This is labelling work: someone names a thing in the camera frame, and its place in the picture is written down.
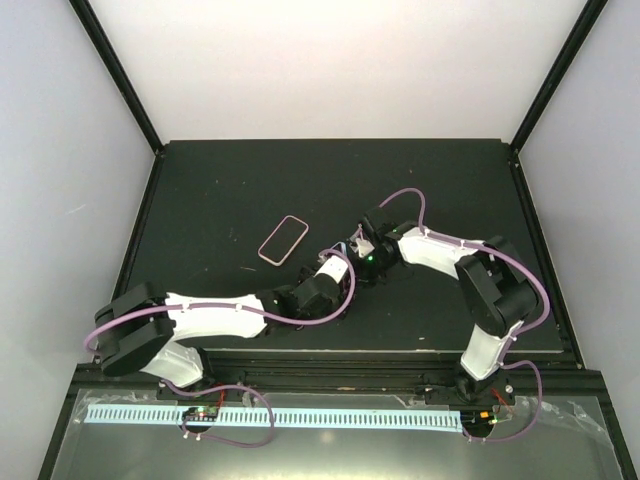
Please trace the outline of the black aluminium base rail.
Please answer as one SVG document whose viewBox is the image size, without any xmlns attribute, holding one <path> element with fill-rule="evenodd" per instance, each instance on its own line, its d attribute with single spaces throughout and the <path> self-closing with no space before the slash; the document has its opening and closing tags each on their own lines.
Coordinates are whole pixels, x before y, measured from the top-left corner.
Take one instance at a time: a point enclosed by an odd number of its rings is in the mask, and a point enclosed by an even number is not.
<svg viewBox="0 0 640 480">
<path fill-rule="evenodd" d="M 425 352 L 276 352 L 205 350 L 205 379 L 197 387 L 204 389 L 213 384 L 242 383 L 257 390 L 295 393 L 418 393 L 426 388 L 453 387 L 455 378 L 462 374 L 459 354 Z M 537 366 L 544 391 L 551 395 L 578 394 L 589 389 L 592 377 L 599 385 L 600 374 L 591 373 L 564 354 L 533 354 L 529 361 Z M 146 373 L 107 376 L 101 363 L 84 367 L 94 381 L 120 385 L 147 385 L 160 380 Z M 535 377 L 526 365 L 513 370 L 499 371 L 492 381 L 502 387 L 508 384 L 516 393 L 532 394 Z"/>
</svg>

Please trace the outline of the small circuit board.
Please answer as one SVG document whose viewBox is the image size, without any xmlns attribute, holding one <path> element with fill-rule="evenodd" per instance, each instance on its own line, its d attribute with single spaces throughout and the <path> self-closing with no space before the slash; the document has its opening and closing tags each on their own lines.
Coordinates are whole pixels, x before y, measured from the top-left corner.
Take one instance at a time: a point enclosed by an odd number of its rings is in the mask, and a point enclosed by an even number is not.
<svg viewBox="0 0 640 480">
<path fill-rule="evenodd" d="M 494 412 L 494 411 L 477 411 L 473 412 L 469 422 L 472 425 L 496 425 L 511 421 L 513 414 L 509 411 L 506 412 Z"/>
<path fill-rule="evenodd" d="M 217 419 L 218 408 L 215 406 L 194 406 L 187 408 L 182 414 L 182 420 L 189 422 L 213 422 Z"/>
</svg>

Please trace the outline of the right small circuit board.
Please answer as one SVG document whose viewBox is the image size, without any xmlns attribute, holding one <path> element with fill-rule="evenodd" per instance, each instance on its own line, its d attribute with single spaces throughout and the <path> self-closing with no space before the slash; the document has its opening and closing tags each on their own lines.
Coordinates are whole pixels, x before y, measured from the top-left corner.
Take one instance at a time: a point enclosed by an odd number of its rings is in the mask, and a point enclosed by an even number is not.
<svg viewBox="0 0 640 480">
<path fill-rule="evenodd" d="M 509 411 L 506 412 L 494 412 L 494 411 L 477 411 L 473 412 L 469 422 L 472 425 L 496 425 L 511 421 L 513 414 Z"/>
</svg>

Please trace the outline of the pink phone case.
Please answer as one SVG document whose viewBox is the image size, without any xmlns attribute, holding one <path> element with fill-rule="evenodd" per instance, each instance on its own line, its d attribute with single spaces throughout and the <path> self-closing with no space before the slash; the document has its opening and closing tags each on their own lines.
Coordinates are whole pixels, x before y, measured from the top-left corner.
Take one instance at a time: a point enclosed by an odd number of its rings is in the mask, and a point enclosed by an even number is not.
<svg viewBox="0 0 640 480">
<path fill-rule="evenodd" d="M 268 264 L 280 267 L 307 235 L 307 222 L 286 215 L 258 248 L 258 256 Z"/>
</svg>

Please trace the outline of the left rear black frame post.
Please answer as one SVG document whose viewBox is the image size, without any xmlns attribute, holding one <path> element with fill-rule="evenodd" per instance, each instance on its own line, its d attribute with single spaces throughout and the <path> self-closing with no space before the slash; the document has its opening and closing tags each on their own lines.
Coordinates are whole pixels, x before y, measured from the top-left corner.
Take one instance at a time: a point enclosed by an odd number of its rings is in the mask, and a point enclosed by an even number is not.
<svg viewBox="0 0 640 480">
<path fill-rule="evenodd" d="M 154 128 L 91 2 L 88 0 L 70 0 L 69 4 L 87 33 L 94 49 L 106 67 L 149 147 L 155 155 L 158 155 L 164 150 L 163 142 Z"/>
</svg>

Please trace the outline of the right rear black frame post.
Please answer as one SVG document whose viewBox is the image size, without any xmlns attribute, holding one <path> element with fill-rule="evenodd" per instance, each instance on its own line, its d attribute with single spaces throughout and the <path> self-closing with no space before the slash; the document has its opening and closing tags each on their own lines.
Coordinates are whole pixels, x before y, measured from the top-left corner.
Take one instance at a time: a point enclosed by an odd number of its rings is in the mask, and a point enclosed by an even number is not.
<svg viewBox="0 0 640 480">
<path fill-rule="evenodd" d="M 607 0 L 588 0 L 585 2 L 510 142 L 512 152 L 519 154 L 523 150 L 607 3 Z"/>
</svg>

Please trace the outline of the left small circuit board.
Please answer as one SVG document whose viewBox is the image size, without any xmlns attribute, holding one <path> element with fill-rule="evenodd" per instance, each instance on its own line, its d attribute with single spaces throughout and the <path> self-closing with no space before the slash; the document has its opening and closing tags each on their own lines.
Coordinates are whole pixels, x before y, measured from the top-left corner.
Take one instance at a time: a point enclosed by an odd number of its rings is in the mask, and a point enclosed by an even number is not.
<svg viewBox="0 0 640 480">
<path fill-rule="evenodd" d="M 189 422 L 213 422 L 217 419 L 218 408 L 215 406 L 194 406 L 187 408 L 182 414 L 182 420 Z"/>
</svg>

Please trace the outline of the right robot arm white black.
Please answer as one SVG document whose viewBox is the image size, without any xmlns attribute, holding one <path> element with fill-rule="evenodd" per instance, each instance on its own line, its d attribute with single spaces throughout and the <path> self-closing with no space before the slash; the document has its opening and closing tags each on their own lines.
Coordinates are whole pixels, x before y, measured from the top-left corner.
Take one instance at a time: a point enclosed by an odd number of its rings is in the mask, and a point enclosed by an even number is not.
<svg viewBox="0 0 640 480">
<path fill-rule="evenodd" d="M 474 326 L 452 382 L 466 404 L 490 392 L 509 347 L 543 300 L 535 277 L 522 271 L 503 238 L 456 239 L 413 221 L 398 224 L 380 207 L 366 212 L 346 252 L 362 283 L 382 280 L 397 264 L 426 267 L 459 282 Z"/>
</svg>

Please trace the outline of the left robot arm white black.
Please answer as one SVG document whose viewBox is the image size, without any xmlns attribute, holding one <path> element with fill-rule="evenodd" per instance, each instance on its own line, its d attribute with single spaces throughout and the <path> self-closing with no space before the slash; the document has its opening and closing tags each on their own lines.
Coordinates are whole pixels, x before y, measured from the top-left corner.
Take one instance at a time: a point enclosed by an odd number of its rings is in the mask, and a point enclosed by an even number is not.
<svg viewBox="0 0 640 480">
<path fill-rule="evenodd" d="M 193 399 L 207 397 L 215 376 L 202 346 L 188 340 L 253 339 L 279 327 L 306 327 L 341 316 L 355 293 L 346 268 L 324 268 L 296 286 L 281 286 L 236 298 L 197 298 L 145 282 L 95 314 L 96 355 L 108 377 L 142 372 L 181 388 Z"/>
</svg>

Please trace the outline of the black frame post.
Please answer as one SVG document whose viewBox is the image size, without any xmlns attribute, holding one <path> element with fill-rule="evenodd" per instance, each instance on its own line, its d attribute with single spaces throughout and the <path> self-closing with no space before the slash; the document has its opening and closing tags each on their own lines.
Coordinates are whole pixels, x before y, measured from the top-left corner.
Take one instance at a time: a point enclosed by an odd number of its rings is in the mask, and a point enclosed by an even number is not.
<svg viewBox="0 0 640 480">
<path fill-rule="evenodd" d="M 607 3 L 607 0 L 588 0 L 585 2 L 510 142 L 512 152 L 519 154 L 523 150 Z"/>
<path fill-rule="evenodd" d="M 154 128 L 91 2 L 88 0 L 70 0 L 69 4 L 87 33 L 94 49 L 106 67 L 149 147 L 155 155 L 158 155 L 164 150 L 163 142 Z"/>
</svg>

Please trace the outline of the light blue phone case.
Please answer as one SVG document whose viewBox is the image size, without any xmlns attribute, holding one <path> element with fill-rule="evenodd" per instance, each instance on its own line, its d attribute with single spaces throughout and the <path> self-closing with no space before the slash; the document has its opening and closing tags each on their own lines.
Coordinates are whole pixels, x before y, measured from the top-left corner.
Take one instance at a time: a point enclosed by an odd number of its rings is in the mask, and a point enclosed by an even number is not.
<svg viewBox="0 0 640 480">
<path fill-rule="evenodd" d="M 329 253 L 325 255 L 326 258 L 334 256 L 336 252 L 340 252 L 344 257 L 349 260 L 353 259 L 353 251 L 351 245 L 345 241 L 336 242 L 329 248 Z"/>
</svg>

